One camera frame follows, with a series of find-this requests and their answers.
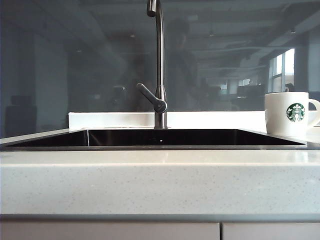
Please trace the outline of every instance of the white cabinet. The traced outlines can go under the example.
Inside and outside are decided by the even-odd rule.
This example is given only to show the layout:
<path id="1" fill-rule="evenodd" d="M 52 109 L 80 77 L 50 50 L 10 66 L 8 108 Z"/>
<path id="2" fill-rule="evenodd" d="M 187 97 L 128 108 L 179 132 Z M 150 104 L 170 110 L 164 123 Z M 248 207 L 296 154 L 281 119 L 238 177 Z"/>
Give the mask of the white cabinet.
<path id="1" fill-rule="evenodd" d="M 1 240 L 219 240 L 219 223 L 2 221 Z"/>
<path id="2" fill-rule="evenodd" d="M 320 240 L 320 223 L 223 223 L 223 240 Z"/>

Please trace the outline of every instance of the faucet spout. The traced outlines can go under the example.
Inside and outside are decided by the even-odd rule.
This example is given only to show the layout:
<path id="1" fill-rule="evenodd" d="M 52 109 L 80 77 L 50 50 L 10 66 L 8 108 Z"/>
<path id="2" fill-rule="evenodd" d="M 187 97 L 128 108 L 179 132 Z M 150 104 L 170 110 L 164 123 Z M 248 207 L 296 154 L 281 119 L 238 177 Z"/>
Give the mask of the faucet spout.
<path id="1" fill-rule="evenodd" d="M 156 16 L 157 10 L 157 0 L 148 0 L 147 7 L 146 7 L 146 14 L 153 18 Z"/>
<path id="2" fill-rule="evenodd" d="M 165 76 L 165 37 L 164 20 L 160 0 L 148 0 L 146 13 L 149 17 L 155 17 L 156 24 L 156 90 L 155 97 L 166 102 L 164 85 Z M 162 112 L 154 112 L 154 128 L 167 129 L 167 108 Z"/>

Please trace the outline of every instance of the window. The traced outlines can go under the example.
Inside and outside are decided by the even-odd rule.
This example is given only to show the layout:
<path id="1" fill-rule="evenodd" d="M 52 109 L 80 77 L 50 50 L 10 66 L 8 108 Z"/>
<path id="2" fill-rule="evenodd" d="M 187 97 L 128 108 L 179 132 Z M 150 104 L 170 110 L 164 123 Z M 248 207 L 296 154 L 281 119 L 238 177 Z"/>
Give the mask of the window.
<path id="1" fill-rule="evenodd" d="M 228 94 L 228 85 L 227 83 L 225 82 L 224 84 L 221 84 L 220 85 L 220 94 L 221 95 L 227 95 Z"/>
<path id="2" fill-rule="evenodd" d="M 295 83 L 295 49 L 270 60 L 268 92 L 284 92 L 287 84 Z"/>
<path id="3" fill-rule="evenodd" d="M 243 80 L 239 80 L 238 86 L 242 87 L 242 86 L 245 86 L 245 85 L 249 85 L 249 83 L 250 83 L 250 78 L 246 78 L 246 79 L 243 79 Z"/>

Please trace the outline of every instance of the faucet handle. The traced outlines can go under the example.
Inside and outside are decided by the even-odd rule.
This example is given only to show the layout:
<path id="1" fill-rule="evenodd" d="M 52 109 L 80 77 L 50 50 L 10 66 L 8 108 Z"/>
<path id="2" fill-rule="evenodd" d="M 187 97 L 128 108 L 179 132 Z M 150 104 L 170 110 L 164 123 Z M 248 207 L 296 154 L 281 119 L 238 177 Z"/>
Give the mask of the faucet handle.
<path id="1" fill-rule="evenodd" d="M 157 98 L 145 85 L 139 82 L 136 88 L 152 103 L 156 113 L 162 114 L 167 111 L 168 105 L 166 101 Z"/>

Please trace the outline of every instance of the mug handle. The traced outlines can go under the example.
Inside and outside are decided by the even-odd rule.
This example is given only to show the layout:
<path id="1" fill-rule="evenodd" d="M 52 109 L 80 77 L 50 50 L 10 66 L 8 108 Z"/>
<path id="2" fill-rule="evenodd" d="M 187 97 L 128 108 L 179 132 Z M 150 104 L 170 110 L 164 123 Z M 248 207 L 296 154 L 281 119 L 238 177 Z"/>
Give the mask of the mug handle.
<path id="1" fill-rule="evenodd" d="M 316 108 L 316 115 L 314 120 L 312 120 L 309 124 L 308 124 L 308 129 L 312 128 L 313 126 L 315 126 L 319 121 L 320 121 L 320 102 L 314 99 L 309 99 L 309 103 L 312 103 L 315 108 Z"/>

